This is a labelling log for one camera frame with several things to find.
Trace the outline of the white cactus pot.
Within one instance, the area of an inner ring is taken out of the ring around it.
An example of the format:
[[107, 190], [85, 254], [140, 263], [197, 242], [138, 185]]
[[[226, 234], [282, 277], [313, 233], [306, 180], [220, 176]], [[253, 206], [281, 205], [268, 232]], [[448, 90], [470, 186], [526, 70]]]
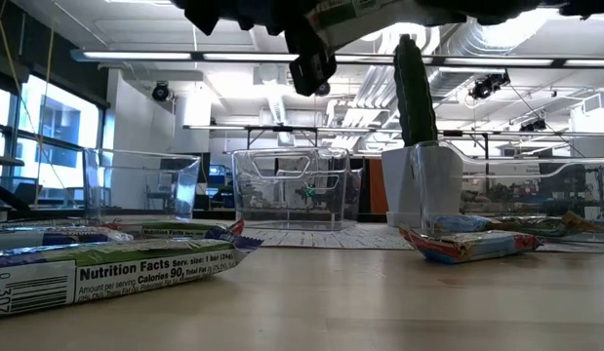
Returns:
[[387, 224], [419, 227], [438, 215], [456, 215], [461, 203], [463, 159], [437, 142], [382, 153]]

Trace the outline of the silver ventilation duct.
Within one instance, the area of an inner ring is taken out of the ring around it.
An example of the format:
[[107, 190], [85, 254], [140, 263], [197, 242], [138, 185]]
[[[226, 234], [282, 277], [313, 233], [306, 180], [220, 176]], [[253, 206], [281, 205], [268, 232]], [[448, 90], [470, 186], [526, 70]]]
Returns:
[[[489, 26], [470, 19], [452, 25], [441, 37], [440, 46], [434, 53], [441, 56], [507, 56], [541, 27], [541, 23], [520, 18]], [[443, 98], [474, 76], [471, 72], [445, 71], [444, 67], [431, 67], [427, 73], [431, 95]]]

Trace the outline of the wide clear plastic bin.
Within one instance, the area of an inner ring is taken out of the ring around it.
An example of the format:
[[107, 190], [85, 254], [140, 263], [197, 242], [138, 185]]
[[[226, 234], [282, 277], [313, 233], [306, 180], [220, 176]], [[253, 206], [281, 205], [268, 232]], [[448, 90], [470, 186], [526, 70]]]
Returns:
[[[514, 158], [469, 157], [449, 142], [435, 141], [463, 159], [461, 203], [457, 215], [491, 219], [505, 216], [562, 217], [572, 211], [604, 227], [604, 157], [553, 158], [533, 154]], [[416, 227], [438, 237], [429, 223]], [[563, 237], [536, 236], [549, 252], [604, 254], [604, 231]]]

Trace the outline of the blue white granola bar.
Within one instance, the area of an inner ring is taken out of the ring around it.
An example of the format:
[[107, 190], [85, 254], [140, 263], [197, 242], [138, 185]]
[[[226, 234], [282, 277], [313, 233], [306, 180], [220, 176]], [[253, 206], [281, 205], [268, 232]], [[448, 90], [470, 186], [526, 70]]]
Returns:
[[0, 251], [133, 239], [131, 234], [98, 226], [10, 227], [0, 228]]

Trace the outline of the yellow brown granola bar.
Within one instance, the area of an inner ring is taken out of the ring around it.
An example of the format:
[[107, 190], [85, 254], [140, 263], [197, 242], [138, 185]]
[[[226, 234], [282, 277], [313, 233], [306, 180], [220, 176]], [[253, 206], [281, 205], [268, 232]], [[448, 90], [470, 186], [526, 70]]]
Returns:
[[597, 233], [604, 231], [603, 226], [589, 222], [588, 220], [584, 219], [583, 217], [572, 211], [568, 211], [564, 215], [562, 215], [558, 224], [558, 228], [565, 235], [573, 235], [584, 232]]

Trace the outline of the orange panel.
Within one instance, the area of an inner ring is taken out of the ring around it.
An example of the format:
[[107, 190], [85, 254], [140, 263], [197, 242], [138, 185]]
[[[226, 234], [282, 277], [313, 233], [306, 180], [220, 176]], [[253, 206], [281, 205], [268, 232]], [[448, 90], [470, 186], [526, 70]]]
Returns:
[[383, 181], [383, 165], [380, 159], [369, 160], [369, 190], [371, 212], [384, 215], [388, 211]]

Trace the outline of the green purple barcode granola bar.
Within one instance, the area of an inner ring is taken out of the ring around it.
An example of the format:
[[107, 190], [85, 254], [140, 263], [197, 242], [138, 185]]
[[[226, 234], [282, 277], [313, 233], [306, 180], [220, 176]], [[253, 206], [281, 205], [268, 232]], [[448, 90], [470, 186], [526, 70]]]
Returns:
[[261, 245], [221, 234], [0, 251], [0, 317], [203, 279], [234, 268]]

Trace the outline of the dark green granola bar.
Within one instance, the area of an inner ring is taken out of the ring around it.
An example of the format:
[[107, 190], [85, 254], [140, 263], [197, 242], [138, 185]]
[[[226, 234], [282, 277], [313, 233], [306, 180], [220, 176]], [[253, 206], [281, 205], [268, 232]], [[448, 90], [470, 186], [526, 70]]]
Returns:
[[563, 237], [569, 231], [560, 217], [550, 216], [505, 216], [490, 222], [488, 228], [543, 237]]

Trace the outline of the black overhead frame rail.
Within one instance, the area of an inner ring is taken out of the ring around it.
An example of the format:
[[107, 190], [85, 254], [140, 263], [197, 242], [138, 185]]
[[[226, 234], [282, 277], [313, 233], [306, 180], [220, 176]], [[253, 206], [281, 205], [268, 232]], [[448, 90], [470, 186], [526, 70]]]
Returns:
[[[373, 128], [332, 128], [332, 127], [309, 127], [309, 126], [240, 126], [240, 125], [215, 125], [215, 126], [189, 126], [183, 125], [185, 130], [198, 131], [269, 131], [275, 133], [311, 132], [315, 134], [401, 134], [398, 129], [373, 129]], [[438, 130], [440, 137], [465, 137], [465, 136], [507, 136], [507, 137], [604, 137], [604, 133], [592, 132], [504, 132], [504, 131], [462, 131], [462, 130]]]

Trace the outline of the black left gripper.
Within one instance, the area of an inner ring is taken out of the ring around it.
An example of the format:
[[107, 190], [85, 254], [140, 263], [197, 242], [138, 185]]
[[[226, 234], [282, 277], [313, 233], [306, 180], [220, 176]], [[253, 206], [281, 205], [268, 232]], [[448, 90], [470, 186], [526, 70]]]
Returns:
[[283, 32], [294, 87], [299, 95], [315, 94], [335, 73], [337, 64], [324, 42], [302, 15], [307, 0], [172, 0], [203, 34], [210, 36], [220, 20], [233, 20], [242, 30], [264, 26], [269, 35]]

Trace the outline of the tall green cactus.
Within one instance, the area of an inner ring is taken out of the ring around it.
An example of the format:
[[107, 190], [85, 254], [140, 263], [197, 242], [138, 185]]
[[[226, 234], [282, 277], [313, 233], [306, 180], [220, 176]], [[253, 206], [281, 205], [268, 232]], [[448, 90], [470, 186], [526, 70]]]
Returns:
[[393, 57], [401, 137], [406, 147], [437, 140], [436, 115], [420, 48], [403, 34]]

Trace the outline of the long ceiling light strip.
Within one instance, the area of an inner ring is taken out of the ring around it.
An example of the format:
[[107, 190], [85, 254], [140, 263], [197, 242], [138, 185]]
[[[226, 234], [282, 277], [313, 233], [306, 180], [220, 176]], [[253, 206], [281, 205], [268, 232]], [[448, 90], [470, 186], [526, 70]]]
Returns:
[[[152, 52], [152, 51], [89, 51], [72, 50], [77, 61], [92, 62], [238, 62], [238, 63], [289, 63], [296, 55], [278, 53], [236, 52]], [[389, 65], [391, 55], [336, 54], [336, 63], [351, 65]], [[500, 67], [535, 69], [604, 69], [604, 58], [523, 58], [523, 57], [451, 57], [423, 56], [428, 66]]]

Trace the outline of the light blue granola bar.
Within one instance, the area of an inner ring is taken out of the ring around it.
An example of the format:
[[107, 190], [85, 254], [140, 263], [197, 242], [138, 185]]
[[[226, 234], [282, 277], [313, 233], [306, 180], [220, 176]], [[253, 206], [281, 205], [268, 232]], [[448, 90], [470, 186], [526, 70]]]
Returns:
[[433, 233], [482, 232], [499, 223], [498, 220], [479, 215], [439, 215], [429, 223], [429, 229]]

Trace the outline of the blue red-ended granola bar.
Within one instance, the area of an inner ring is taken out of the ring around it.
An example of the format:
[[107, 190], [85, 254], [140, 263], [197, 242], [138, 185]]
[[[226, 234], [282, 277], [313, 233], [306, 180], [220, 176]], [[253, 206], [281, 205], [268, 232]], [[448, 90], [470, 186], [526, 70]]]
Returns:
[[459, 264], [535, 251], [542, 243], [532, 234], [491, 230], [432, 237], [402, 224], [402, 237], [426, 259]]

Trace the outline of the green white granola bar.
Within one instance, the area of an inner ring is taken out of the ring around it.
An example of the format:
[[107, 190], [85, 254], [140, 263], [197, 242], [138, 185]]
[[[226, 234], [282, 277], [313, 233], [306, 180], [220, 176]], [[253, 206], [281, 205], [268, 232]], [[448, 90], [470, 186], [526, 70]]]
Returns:
[[431, 12], [415, 0], [318, 0], [304, 16], [325, 47], [334, 52], [398, 22], [428, 24]]

